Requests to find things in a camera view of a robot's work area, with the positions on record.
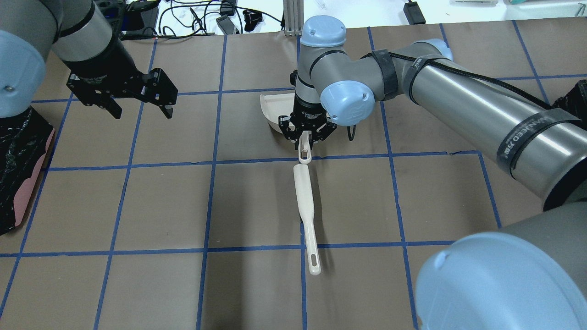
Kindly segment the cream dustpan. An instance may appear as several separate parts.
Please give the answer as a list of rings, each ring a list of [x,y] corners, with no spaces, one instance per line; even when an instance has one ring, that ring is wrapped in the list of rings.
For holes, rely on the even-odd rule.
[[[260,107],[262,114],[266,118],[269,125],[277,133],[285,135],[282,127],[280,126],[280,118],[289,119],[293,111],[294,105],[294,93],[275,94],[275,95],[264,95],[260,96]],[[292,137],[286,139],[297,144],[296,150],[298,151],[299,162],[308,165],[312,161],[312,133],[310,130],[302,130],[301,132],[295,131],[295,125],[291,122],[287,122],[284,126],[287,133],[292,133]]]

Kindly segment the cream hand brush black bristles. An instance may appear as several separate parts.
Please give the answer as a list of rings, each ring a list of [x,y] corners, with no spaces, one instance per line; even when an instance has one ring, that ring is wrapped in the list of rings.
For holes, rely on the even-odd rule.
[[[310,275],[321,274],[321,262],[314,226],[315,206],[311,186],[310,168],[306,164],[293,167],[296,201],[305,234],[305,248]]]

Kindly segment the black lined trash bin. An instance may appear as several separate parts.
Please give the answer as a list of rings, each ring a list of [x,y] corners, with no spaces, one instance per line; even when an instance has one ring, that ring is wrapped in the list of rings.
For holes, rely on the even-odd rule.
[[[55,128],[33,107],[2,118],[0,126],[0,233],[20,226]]]

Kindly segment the black power adapter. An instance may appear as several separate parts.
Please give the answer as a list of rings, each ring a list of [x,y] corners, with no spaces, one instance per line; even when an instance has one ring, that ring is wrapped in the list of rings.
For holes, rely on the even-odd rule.
[[[405,2],[403,13],[409,25],[423,25],[427,23],[417,1],[408,0]]]

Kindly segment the aluminium frame post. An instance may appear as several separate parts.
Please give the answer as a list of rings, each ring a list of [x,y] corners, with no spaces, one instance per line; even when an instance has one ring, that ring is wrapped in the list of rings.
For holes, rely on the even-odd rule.
[[[304,0],[283,0],[284,35],[302,35],[304,22]]]

